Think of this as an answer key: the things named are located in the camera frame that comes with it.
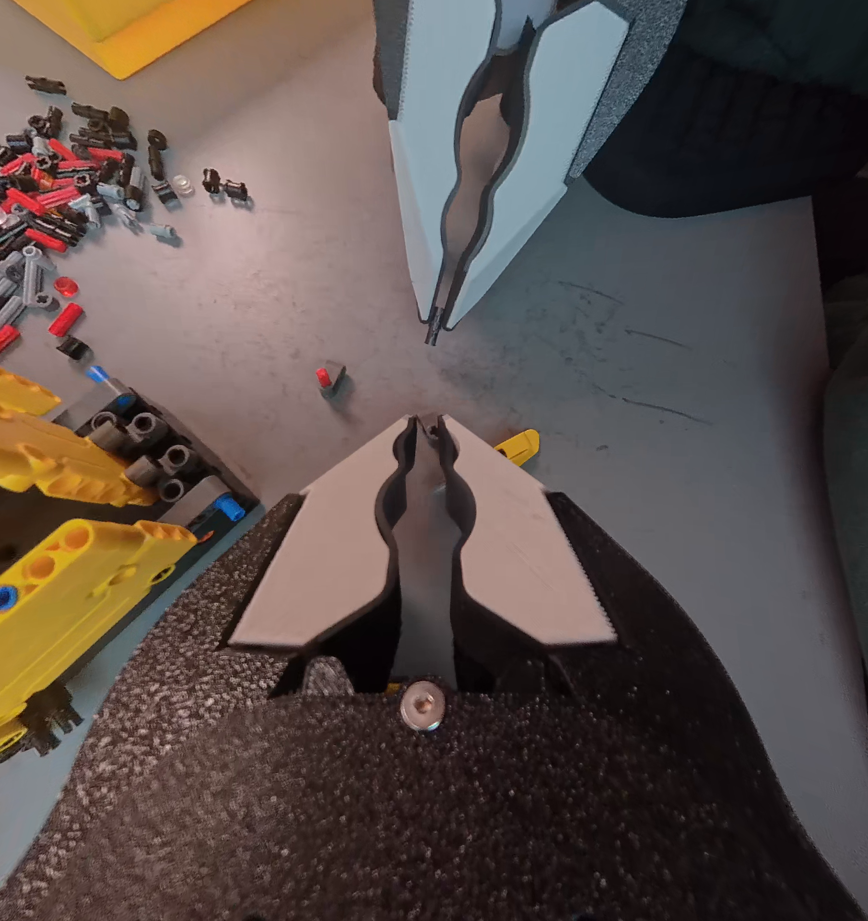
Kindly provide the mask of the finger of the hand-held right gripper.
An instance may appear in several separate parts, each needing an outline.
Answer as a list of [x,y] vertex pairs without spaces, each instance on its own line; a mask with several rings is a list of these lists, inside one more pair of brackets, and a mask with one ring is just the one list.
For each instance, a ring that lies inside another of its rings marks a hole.
[[497,46],[500,3],[411,1],[402,102],[389,120],[410,281],[428,326],[447,254],[446,218],[459,190],[459,142]]
[[614,2],[575,2],[520,29],[506,154],[486,184],[439,330],[452,330],[487,293],[566,193],[569,170],[630,29]]

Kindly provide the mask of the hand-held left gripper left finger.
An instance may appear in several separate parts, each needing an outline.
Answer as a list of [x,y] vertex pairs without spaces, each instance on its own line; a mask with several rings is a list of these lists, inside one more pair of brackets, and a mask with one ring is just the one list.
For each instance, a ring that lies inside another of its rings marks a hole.
[[232,621],[231,649],[286,659],[280,689],[337,659],[355,689],[385,689],[402,628],[394,526],[406,510],[417,420],[399,418],[293,498]]

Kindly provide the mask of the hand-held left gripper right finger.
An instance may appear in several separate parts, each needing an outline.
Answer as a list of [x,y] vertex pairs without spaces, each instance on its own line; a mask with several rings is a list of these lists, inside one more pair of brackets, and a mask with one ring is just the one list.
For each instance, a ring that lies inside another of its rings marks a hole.
[[500,685],[561,653],[613,648],[614,626],[543,484],[449,415],[438,418],[447,512],[460,533],[450,624],[458,685]]

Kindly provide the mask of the small yellow lego subassembly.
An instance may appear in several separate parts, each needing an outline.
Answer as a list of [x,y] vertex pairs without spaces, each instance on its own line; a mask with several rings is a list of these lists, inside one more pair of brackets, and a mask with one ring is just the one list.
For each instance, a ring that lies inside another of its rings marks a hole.
[[[440,450],[440,429],[439,417],[434,413],[428,413],[418,417],[419,427],[435,451]],[[541,447],[540,434],[535,429],[526,429],[505,438],[503,441],[494,445],[494,450],[502,456],[521,467],[527,461],[537,456]]]

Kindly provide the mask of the yellow black lego model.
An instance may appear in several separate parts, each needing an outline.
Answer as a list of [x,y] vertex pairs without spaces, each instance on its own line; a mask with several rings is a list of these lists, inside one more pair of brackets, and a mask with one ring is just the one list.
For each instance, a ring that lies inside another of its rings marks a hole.
[[65,685],[259,499],[184,424],[97,366],[61,407],[0,366],[0,763],[82,718]]

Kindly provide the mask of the pile of small lego pins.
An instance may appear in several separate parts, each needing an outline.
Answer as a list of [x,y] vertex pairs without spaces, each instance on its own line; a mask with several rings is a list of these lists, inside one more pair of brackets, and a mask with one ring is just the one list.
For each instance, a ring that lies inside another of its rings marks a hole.
[[172,211],[200,189],[211,199],[247,206],[245,183],[213,167],[199,182],[169,176],[166,135],[146,133],[146,147],[121,108],[70,102],[49,104],[20,132],[0,143],[0,356],[21,338],[23,318],[44,313],[57,351],[82,362],[89,346],[73,334],[84,316],[80,286],[61,274],[54,256],[66,256],[90,236],[119,224],[177,243],[177,230],[143,217],[152,201]]

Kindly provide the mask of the yellow bin with small parts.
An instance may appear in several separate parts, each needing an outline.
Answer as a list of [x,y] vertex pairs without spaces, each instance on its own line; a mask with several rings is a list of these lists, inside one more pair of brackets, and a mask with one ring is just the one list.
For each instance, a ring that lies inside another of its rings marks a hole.
[[135,75],[229,17],[246,1],[18,1],[118,80]]

